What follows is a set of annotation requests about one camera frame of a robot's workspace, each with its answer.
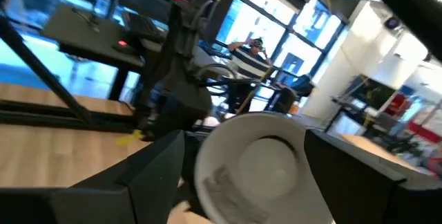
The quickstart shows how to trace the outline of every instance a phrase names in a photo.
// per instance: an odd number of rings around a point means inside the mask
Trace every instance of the white wall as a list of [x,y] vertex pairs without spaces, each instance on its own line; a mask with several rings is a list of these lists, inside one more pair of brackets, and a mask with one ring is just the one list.
[[350,21],[326,57],[326,68],[321,67],[313,78],[316,92],[305,102],[301,114],[327,118],[336,108],[330,97],[340,95],[354,76],[375,71],[396,42],[367,2],[359,3]]
[[394,89],[400,89],[427,56],[427,48],[410,32],[403,31],[390,52],[365,74]]
[[405,85],[414,88],[416,95],[426,100],[442,100],[442,68],[438,66],[419,66],[407,79]]

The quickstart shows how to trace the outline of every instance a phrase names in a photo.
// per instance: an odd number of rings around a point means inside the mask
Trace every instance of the white pillar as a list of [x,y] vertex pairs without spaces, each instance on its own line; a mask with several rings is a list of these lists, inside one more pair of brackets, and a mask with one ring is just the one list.
[[328,117],[336,108],[330,97],[340,95],[354,76],[374,70],[396,41],[368,2],[359,3],[350,21],[314,76],[316,90],[302,106],[301,114]]

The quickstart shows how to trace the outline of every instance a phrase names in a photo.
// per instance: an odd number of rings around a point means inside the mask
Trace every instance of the table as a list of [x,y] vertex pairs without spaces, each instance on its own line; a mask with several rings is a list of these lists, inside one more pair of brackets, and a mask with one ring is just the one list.
[[408,162],[405,162],[404,160],[398,158],[397,156],[387,152],[382,147],[378,146],[377,144],[373,143],[371,140],[363,137],[363,136],[355,136],[355,135],[341,135],[342,138],[351,143],[352,145],[359,147],[365,151],[368,151],[376,156],[379,156],[381,158],[384,158],[390,162],[394,162],[398,165],[402,165],[408,169],[412,169],[417,172],[421,172],[417,167],[409,164]]
[[339,105],[338,112],[330,120],[329,124],[325,127],[324,132],[327,133],[332,127],[333,123],[338,119],[341,113],[344,113],[347,117],[356,121],[360,125],[365,124],[365,120],[369,118],[369,124],[366,126],[367,130],[376,124],[376,117],[372,114],[365,112],[365,109],[360,109],[351,103],[343,102],[338,97],[331,97],[331,101]]
[[[89,12],[79,12],[85,17],[90,16]],[[124,36],[122,26],[108,19],[100,19],[97,27],[98,32],[71,6],[61,4],[40,34],[57,41],[61,52],[117,67],[118,72],[108,99],[118,100],[128,72],[142,71],[144,59],[112,48]]]

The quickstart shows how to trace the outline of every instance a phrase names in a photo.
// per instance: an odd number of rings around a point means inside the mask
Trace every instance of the striped shirt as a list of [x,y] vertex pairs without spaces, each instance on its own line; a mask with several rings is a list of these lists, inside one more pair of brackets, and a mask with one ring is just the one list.
[[252,55],[249,48],[239,47],[232,52],[232,63],[241,78],[260,79],[270,68],[260,55]]

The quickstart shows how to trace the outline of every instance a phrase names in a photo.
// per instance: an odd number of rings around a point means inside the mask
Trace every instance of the black desk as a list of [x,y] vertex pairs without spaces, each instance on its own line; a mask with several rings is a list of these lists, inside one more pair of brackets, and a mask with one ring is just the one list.
[[337,97],[331,97],[331,101],[339,105],[339,110],[330,120],[329,124],[325,127],[324,130],[325,133],[327,133],[330,130],[330,128],[333,126],[333,123],[335,123],[335,121],[338,119],[341,113],[344,113],[347,117],[351,118],[353,121],[355,121],[361,126],[363,126],[366,122],[366,119],[368,119],[367,122],[368,125],[366,126],[365,132],[371,129],[374,124],[378,124],[376,117],[370,115],[369,113],[366,113],[365,109],[360,109],[357,106],[354,106],[353,104],[342,102]]
[[[81,13],[86,17],[90,15],[85,11]],[[128,72],[140,73],[144,59],[112,48],[124,36],[123,27],[117,23],[100,19],[98,29],[99,32],[93,30],[83,17],[72,11],[71,6],[61,4],[40,34],[57,41],[61,52],[117,67],[108,99],[118,100]]]

